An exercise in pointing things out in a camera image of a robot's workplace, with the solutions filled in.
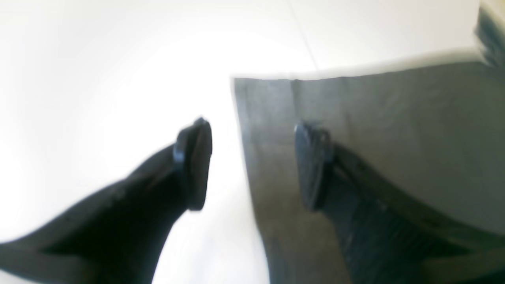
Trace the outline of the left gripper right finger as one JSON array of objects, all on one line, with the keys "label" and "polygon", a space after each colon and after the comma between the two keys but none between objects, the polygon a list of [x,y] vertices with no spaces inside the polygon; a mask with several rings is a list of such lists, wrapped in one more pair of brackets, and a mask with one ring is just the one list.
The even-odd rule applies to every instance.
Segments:
[{"label": "left gripper right finger", "polygon": [[354,284],[503,284],[504,237],[456,221],[381,176],[328,131],[294,130],[305,208],[333,224]]}]

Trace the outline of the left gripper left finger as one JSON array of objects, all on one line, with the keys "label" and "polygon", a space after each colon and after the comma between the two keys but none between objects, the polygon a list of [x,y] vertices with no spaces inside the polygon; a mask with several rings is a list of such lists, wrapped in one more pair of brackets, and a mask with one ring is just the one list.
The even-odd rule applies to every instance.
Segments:
[{"label": "left gripper left finger", "polygon": [[172,226],[204,206],[212,149],[197,119],[126,178],[1,244],[1,270],[43,284],[150,284]]}]

